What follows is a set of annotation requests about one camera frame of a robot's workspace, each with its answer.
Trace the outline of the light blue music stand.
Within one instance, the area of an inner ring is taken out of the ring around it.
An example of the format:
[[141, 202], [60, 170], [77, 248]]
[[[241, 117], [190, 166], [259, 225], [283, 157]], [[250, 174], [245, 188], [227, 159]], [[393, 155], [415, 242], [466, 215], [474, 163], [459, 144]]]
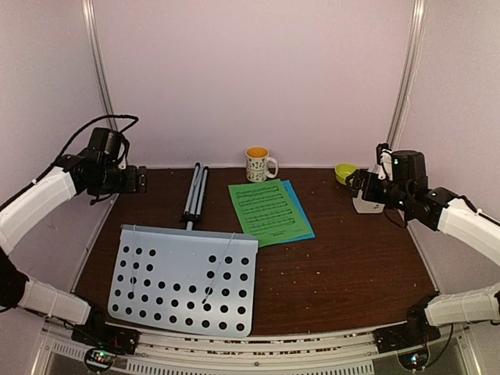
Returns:
[[258, 239], [195, 230], [209, 169], [196, 165], [185, 229], [123, 225], [107, 310], [118, 320], [222, 338], [252, 331]]

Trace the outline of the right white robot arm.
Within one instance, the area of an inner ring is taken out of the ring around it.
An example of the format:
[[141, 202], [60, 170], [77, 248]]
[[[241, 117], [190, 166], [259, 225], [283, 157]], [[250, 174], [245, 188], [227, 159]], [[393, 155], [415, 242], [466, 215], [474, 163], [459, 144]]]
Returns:
[[[345, 178], [358, 213], [396, 209], [403, 222], [416, 220], [425, 227], [455, 238], [499, 262], [499, 221], [477, 208], [465, 195], [445, 187], [429, 188], [425, 157], [414, 150], [392, 151], [377, 146], [376, 165], [357, 169]], [[414, 308], [401, 327], [401, 339], [418, 344], [430, 327], [452, 323], [499, 323], [499, 285], [450, 295], [437, 295]]]

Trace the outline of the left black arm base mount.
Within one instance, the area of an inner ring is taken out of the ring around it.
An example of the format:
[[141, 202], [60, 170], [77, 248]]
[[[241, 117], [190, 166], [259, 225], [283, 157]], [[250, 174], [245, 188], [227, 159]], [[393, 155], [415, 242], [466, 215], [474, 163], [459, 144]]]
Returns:
[[102, 348], [117, 355], [133, 355], [138, 345], [138, 330], [107, 324], [105, 311], [90, 302], [86, 323], [72, 325], [71, 339], [95, 348]]

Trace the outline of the green sheet music page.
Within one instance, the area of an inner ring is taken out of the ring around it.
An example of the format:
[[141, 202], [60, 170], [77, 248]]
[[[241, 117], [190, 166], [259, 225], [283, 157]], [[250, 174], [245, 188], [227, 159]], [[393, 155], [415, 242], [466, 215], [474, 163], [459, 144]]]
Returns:
[[256, 237], [260, 248], [311, 234], [281, 180], [234, 184], [228, 189], [243, 233]]

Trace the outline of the blue paper sheet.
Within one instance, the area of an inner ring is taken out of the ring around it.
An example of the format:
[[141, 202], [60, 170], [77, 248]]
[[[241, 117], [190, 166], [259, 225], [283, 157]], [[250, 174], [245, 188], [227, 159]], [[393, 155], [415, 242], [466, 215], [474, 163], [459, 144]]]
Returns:
[[289, 180], [283, 180], [282, 181], [282, 185], [283, 185], [285, 191], [288, 193], [290, 199], [295, 204], [295, 207], [298, 210], [301, 218], [303, 218], [303, 220], [305, 221], [305, 223], [308, 225], [309, 233], [306, 234], [306, 235], [302, 235], [300, 237], [295, 237], [295, 238], [292, 238], [292, 239], [289, 239], [289, 240], [286, 240], [286, 241], [282, 241], [281, 244], [313, 239], [315, 237], [315, 233], [314, 233], [313, 227], [310, 224], [309, 219], [307, 218], [307, 215], [305, 214], [304, 209], [302, 208], [302, 205], [301, 205], [301, 203], [300, 203], [300, 201], [298, 199], [298, 196], [296, 195], [295, 190], [292, 187], [292, 183]]

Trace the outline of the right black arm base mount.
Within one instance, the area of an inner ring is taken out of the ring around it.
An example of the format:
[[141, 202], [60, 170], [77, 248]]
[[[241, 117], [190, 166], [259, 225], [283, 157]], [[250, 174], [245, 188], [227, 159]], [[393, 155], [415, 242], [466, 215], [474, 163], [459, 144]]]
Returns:
[[422, 309], [410, 309], [404, 323], [378, 328], [373, 332], [379, 353], [400, 351], [441, 337], [440, 330], [431, 326]]

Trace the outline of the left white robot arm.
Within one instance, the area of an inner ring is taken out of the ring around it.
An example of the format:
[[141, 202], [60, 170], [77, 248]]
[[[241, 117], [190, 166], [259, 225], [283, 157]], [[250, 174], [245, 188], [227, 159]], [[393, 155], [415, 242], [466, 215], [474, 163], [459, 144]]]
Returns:
[[91, 316], [89, 302], [19, 271], [9, 255], [18, 242], [48, 214], [85, 192], [91, 203], [115, 194], [144, 193], [147, 168], [128, 164], [130, 143], [123, 133], [95, 128], [87, 147], [76, 155], [62, 153], [40, 177], [1, 206], [1, 308], [21, 308], [82, 326], [96, 347], [106, 346], [112, 329]]

